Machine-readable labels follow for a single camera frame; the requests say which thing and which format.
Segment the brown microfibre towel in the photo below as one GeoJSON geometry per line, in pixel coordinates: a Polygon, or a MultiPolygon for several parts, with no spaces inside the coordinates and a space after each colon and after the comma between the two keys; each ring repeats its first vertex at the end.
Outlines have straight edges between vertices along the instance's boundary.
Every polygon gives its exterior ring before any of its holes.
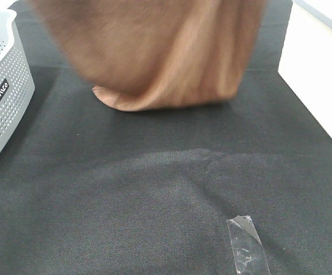
{"type": "Polygon", "coordinates": [[[31,1],[78,74],[119,111],[233,98],[266,1],[31,1]]]}

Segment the black table cloth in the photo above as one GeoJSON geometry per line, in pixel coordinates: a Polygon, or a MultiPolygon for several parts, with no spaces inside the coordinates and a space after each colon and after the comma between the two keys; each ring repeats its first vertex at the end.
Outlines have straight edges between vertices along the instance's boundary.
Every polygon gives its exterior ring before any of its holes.
{"type": "Polygon", "coordinates": [[[125,113],[15,3],[36,90],[0,154],[0,274],[235,274],[238,215],[272,274],[332,274],[332,139],[277,72],[291,6],[268,3],[234,100],[125,113]]]}

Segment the clear adhesive tape strip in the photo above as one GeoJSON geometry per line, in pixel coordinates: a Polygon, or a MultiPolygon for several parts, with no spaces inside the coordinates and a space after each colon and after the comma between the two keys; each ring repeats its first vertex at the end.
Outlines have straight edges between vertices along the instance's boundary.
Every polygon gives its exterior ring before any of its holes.
{"type": "Polygon", "coordinates": [[[264,247],[249,215],[227,220],[236,273],[270,275],[264,247]]]}

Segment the grey perforated laundry basket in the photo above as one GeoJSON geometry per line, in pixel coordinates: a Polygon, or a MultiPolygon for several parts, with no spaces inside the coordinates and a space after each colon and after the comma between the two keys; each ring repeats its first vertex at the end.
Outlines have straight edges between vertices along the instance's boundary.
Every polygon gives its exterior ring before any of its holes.
{"type": "Polygon", "coordinates": [[[0,153],[20,123],[35,90],[14,10],[0,10],[0,153]]]}

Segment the white plastic bin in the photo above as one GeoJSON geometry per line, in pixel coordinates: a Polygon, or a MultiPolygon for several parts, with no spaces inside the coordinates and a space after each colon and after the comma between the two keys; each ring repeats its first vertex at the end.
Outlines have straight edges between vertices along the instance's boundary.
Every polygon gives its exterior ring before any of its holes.
{"type": "Polygon", "coordinates": [[[332,138],[332,1],[293,1],[278,73],[332,138]]]}

